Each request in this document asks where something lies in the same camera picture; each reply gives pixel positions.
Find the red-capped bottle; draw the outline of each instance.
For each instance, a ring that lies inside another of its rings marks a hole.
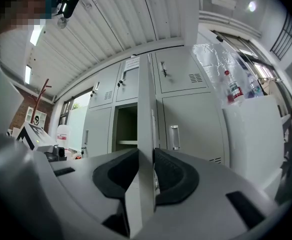
[[[244,100],[244,94],[241,87],[238,85],[237,81],[232,77],[230,72],[226,70],[224,72],[227,83],[229,85],[230,91],[232,96],[234,97],[235,101],[242,101]]]

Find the black slot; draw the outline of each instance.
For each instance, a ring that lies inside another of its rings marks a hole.
[[[72,172],[75,172],[75,170],[73,168],[71,168],[71,167],[63,168],[63,169],[59,169],[59,170],[54,170],[54,174],[56,175],[56,177],[62,176],[62,175],[65,175],[65,174],[69,174],[69,173],[72,173]]]
[[[226,197],[234,206],[239,216],[249,229],[261,223],[265,216],[252,204],[250,200],[240,191],[226,194]]]

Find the locker vent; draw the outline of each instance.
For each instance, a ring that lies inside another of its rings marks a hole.
[[[108,91],[105,93],[105,100],[110,99],[112,97],[113,91]]]
[[[199,83],[203,81],[200,74],[189,74],[189,78],[192,83]]]
[[[217,164],[221,164],[222,163],[222,158],[218,157],[218,158],[215,158],[215,159],[210,159],[209,161],[210,162],[215,162]]]

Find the locker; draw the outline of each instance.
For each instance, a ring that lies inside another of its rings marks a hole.
[[[120,80],[123,81],[123,83],[117,87],[117,102],[138,97],[138,77],[140,68],[137,67],[124,72],[125,64],[126,61],[121,64]]]
[[[121,63],[116,63],[96,73],[89,108],[98,107],[113,102],[116,79]]]
[[[108,131],[110,126],[111,107],[88,110],[82,133],[84,158],[96,157],[108,153]]]
[[[161,93],[207,88],[196,62],[185,48],[155,53]]]
[[[163,98],[167,149],[224,164],[219,114],[212,93]]]

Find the brick wall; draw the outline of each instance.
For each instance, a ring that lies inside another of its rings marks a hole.
[[[35,107],[35,101],[32,98],[32,95],[28,92],[19,89],[16,87],[16,89],[20,92],[20,94],[24,97],[24,100],[20,107],[18,108],[14,118],[11,121],[11,124],[9,126],[9,129],[13,129],[13,127],[21,128],[23,123],[25,122],[27,109],[28,107],[34,108]],[[47,103],[46,101],[40,100],[37,110],[40,112],[46,113],[46,120],[45,120],[45,126],[44,131],[48,132],[48,128],[50,126],[52,111],[53,111],[54,105]]]

